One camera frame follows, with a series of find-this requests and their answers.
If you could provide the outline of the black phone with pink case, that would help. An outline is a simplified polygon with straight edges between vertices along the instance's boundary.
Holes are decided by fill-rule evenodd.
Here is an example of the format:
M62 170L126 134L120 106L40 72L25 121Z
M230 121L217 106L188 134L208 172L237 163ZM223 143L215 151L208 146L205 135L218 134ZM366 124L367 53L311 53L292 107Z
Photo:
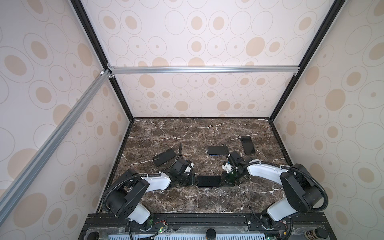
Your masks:
M219 175L199 175L197 176L197 181L198 188L220 188L223 185L222 177Z

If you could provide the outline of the silver-edged black phone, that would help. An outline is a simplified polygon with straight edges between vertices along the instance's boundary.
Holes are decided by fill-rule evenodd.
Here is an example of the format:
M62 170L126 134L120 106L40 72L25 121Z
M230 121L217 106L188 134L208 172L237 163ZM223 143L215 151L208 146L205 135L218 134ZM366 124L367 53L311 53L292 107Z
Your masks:
M252 138L250 136L242 136L241 142L243 145L244 153L246 155L252 155L256 153Z

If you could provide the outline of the black phone case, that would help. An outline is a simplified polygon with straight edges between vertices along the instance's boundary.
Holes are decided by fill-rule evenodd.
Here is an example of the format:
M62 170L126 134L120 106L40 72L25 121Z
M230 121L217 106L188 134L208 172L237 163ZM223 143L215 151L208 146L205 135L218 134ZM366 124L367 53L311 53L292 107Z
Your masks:
M166 163L169 160L172 160L176 157L176 153L173 149L168 149L156 156L153 157L153 162L156 167L161 166L162 164Z

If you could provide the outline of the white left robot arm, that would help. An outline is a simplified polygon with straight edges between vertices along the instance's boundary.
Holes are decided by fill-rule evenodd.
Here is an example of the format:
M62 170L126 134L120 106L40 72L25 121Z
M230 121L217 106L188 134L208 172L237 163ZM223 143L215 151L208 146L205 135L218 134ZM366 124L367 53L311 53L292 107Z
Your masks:
M179 144L176 160L155 174L141 174L135 169L125 171L104 192L101 200L103 211L113 214L124 223L136 222L146 228L153 224L153 214L141 204L144 194L173 187L193 187L198 183L193 163L182 155Z

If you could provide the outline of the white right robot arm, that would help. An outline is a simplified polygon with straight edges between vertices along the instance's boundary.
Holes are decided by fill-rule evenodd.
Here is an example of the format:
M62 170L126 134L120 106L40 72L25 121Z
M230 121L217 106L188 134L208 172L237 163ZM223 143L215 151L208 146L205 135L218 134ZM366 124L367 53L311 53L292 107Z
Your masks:
M226 153L222 165L221 186L234 186L245 176L273 181L283 187L285 196L262 211L259 223L273 230L279 221L294 214L321 212L328 207L329 197L325 188L301 164L277 165L260 160L244 160L236 153Z

